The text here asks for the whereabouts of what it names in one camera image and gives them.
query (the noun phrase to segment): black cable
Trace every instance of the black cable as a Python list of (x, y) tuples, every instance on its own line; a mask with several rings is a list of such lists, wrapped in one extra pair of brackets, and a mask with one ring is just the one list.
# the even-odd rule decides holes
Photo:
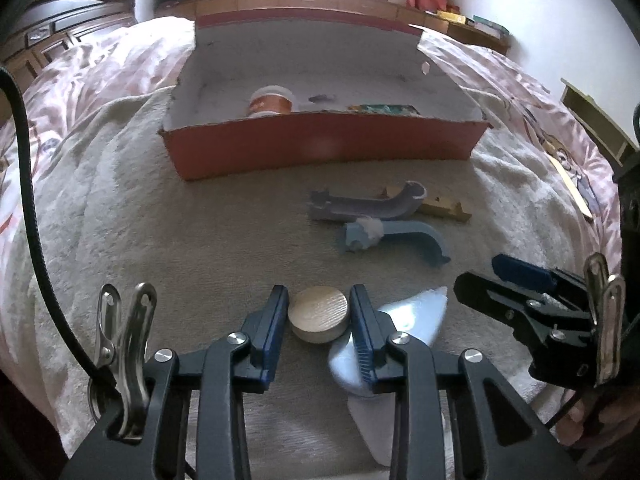
[(562, 406), (560, 406), (560, 409), (556, 412), (556, 414), (552, 416), (548, 421), (545, 422), (545, 427), (548, 430), (554, 427), (560, 421), (561, 418), (563, 418), (567, 413), (569, 413), (569, 410), (576, 405), (576, 403), (582, 398), (583, 395), (584, 395), (584, 392), (575, 392), (574, 396), (571, 399), (569, 399), (567, 402), (565, 402)]
[(33, 202), (33, 185), (31, 183), (31, 149), (29, 142), (29, 123), (27, 112), (20, 89), (9, 71), (0, 66), (0, 89), (6, 95), (15, 122), (15, 137), (18, 142), (18, 168), (20, 172), (20, 195), (22, 197), (22, 212), (24, 215), (24, 227), (29, 245), (33, 272), (36, 276), (42, 300), (44, 301), (53, 323), (60, 336), (73, 354), (78, 364), (91, 377), (93, 381), (114, 386), (113, 375), (106, 368), (98, 369), (91, 358), (76, 339), (71, 327), (66, 322), (65, 315), (60, 308), (56, 293), (51, 285), (47, 266), (42, 254), (40, 235), (38, 234), (38, 219)]
[(31, 463), (20, 444), (14, 439), (11, 431), (0, 417), (0, 449), (25, 480), (44, 480), (44, 476)]
[(638, 103), (634, 111), (634, 133), (636, 134), (638, 144), (640, 144), (640, 103)]

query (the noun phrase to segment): pink bedsheet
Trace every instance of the pink bedsheet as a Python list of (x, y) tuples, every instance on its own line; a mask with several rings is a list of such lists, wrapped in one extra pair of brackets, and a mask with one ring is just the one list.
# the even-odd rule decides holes
[[(620, 266), (620, 208), (612, 170), (571, 113), (535, 79), (509, 59), (481, 47), (466, 46), (427, 30), (420, 49), (512, 132), (542, 150), (536, 129), (559, 139), (588, 177), (600, 205), (590, 236), (597, 241), (610, 268)], [(121, 29), (99, 43), (73, 47), (51, 63), (25, 92), (31, 127), (34, 188), (46, 175), (56, 147), (100, 106), (126, 96), (141, 95), (176, 83), (193, 49), (193, 23), (159, 18)], [(22, 221), (15, 130), (0, 130), (0, 312), (4, 303), (4, 274), (12, 239)], [(20, 359), (11, 355), (0, 326), (0, 367), (11, 378)]]
[[(36, 195), (38, 180), (46, 174), (56, 147), (71, 134), (82, 135), (74, 130), (76, 124), (114, 99), (175, 85), (192, 50), (193, 22), (167, 17), (120, 28), (97, 43), (75, 46), (47, 66), (24, 93)], [(0, 153), (2, 309), (8, 255), (22, 221), (13, 120), (0, 129)], [(7, 359), (7, 352), (0, 326), (0, 367), (12, 377), (15, 360)]]

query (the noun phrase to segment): blue gripper pad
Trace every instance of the blue gripper pad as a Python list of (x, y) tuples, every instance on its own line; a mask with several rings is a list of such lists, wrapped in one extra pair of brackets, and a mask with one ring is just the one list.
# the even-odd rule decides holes
[(353, 346), (360, 375), (363, 381), (374, 387), (379, 380), (377, 368), (386, 361), (386, 338), (395, 331), (395, 327), (388, 314), (380, 313), (380, 317), (376, 315), (364, 285), (351, 287), (349, 308)]
[(242, 326), (242, 332), (251, 338), (249, 359), (254, 369), (251, 372), (252, 380), (259, 381), (265, 390), (276, 375), (288, 307), (287, 288), (275, 285), (264, 308), (249, 314)]
[(504, 282), (514, 283), (539, 294), (551, 294), (556, 290), (556, 280), (551, 272), (543, 267), (523, 262), (506, 254), (494, 256), (491, 265), (496, 276)]

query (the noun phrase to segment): wooden headboard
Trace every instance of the wooden headboard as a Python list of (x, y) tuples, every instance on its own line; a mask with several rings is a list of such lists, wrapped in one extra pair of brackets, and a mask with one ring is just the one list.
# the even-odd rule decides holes
[[(21, 91), (65, 50), (120, 27), (136, 23), (136, 0), (33, 0), (6, 42), (0, 62), (14, 75)], [(0, 126), (11, 116), (0, 95)]]

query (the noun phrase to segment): purple plastic part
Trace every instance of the purple plastic part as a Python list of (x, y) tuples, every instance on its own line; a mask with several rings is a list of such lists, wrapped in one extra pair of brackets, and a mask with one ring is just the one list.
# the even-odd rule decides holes
[(427, 190), (419, 182), (408, 181), (402, 191), (392, 198), (347, 198), (332, 196), (329, 190), (312, 191), (308, 214), (313, 220), (353, 222), (369, 217), (381, 220), (407, 218), (415, 213), (427, 197)]

